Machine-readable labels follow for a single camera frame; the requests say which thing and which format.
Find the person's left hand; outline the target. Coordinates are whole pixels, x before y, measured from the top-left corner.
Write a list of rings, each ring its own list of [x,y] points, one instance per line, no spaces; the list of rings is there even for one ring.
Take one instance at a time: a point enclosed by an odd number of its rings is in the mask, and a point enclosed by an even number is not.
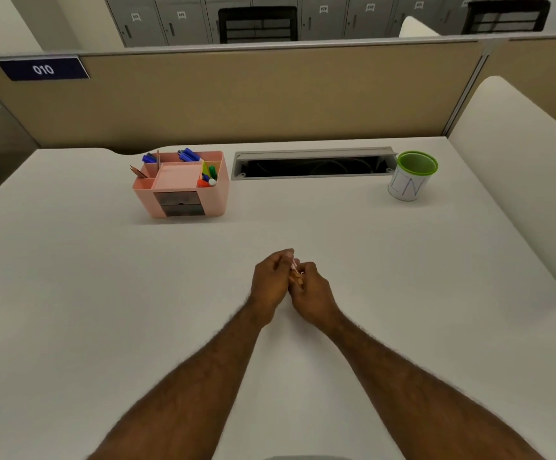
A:
[[[271,322],[275,309],[283,301],[289,288],[273,278],[269,270],[269,256],[255,266],[250,294],[246,301],[246,307],[253,311],[262,326]]]

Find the person's right hand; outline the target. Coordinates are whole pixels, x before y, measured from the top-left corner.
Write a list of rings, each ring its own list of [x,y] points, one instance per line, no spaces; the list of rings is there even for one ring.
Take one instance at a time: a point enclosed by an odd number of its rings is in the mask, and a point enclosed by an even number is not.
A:
[[[289,272],[289,294],[299,315],[321,332],[332,331],[343,314],[335,301],[327,279],[317,270],[314,262],[294,260],[295,268]]]

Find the person's right forearm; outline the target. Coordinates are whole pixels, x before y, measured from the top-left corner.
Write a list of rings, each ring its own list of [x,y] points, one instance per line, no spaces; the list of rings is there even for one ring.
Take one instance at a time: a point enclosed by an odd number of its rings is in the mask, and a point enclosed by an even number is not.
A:
[[[490,410],[375,340],[339,309],[318,327],[341,351],[405,460],[545,460]]]

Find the person's left forearm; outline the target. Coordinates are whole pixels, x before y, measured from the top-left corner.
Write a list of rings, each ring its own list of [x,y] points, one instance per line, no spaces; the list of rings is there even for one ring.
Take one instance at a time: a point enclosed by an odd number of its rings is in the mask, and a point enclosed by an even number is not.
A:
[[[249,298],[204,347],[139,399],[87,460],[212,460],[276,308]]]

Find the pink desk organizer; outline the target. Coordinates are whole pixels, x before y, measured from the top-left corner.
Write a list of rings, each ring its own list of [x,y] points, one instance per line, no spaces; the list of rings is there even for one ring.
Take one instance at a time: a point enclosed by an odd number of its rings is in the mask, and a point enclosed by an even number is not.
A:
[[[157,164],[145,164],[138,168],[148,176],[136,178],[133,191],[153,218],[178,216],[217,217],[225,214],[228,204],[230,177],[222,151],[196,151],[208,165],[214,165],[218,181],[214,187],[198,188],[197,181],[211,177],[203,174],[200,162],[182,162],[177,151],[158,149],[161,168]]]

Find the white cup with green rim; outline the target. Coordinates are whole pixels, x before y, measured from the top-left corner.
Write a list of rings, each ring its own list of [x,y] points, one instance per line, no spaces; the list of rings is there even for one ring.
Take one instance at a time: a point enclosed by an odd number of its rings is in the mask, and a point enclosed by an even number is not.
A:
[[[415,201],[437,170],[438,162],[433,156],[420,151],[402,152],[397,156],[387,190],[397,200]]]

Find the beige desk partition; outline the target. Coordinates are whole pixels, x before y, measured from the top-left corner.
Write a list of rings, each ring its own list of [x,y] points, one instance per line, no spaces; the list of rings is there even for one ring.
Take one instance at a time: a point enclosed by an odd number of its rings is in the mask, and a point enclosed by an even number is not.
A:
[[[0,66],[0,105],[45,149],[438,137],[484,49],[431,37],[86,53],[89,78],[13,81]]]

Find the black office chair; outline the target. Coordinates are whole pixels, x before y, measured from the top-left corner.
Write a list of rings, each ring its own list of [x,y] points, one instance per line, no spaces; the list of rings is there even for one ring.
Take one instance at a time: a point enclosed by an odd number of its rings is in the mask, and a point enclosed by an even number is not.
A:
[[[295,6],[222,8],[218,15],[221,44],[299,40]]]
[[[461,35],[542,32],[549,0],[481,0],[467,5]]]

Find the white side panel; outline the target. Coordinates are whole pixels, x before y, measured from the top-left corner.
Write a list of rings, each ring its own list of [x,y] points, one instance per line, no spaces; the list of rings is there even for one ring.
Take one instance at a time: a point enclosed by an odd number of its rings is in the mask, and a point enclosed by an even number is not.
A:
[[[556,280],[556,120],[490,76],[449,141]]]

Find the row of grey lockers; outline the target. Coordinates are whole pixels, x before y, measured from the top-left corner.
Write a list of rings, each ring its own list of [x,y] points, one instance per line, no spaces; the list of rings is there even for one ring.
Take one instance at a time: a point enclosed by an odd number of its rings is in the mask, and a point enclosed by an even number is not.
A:
[[[481,0],[105,0],[126,47],[220,44],[222,8],[295,6],[299,40],[397,37],[406,16],[459,35]]]

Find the small white panel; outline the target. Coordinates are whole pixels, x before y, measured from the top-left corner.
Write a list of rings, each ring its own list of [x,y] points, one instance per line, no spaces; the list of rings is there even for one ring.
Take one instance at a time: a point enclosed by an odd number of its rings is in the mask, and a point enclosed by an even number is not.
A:
[[[427,38],[439,36],[440,34],[438,32],[413,16],[405,17],[398,35],[399,38]]]

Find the beige side partition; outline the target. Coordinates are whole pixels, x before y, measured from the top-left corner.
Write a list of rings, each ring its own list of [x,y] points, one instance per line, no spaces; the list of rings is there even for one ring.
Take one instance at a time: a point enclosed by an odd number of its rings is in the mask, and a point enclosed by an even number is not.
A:
[[[556,120],[556,37],[503,40],[485,61],[475,84],[500,76]]]

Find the blue number sign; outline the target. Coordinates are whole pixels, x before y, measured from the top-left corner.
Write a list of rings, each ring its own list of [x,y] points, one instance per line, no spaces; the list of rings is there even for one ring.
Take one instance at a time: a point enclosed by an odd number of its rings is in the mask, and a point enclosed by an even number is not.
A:
[[[79,56],[25,56],[0,59],[8,79],[23,81],[86,80],[90,78]]]

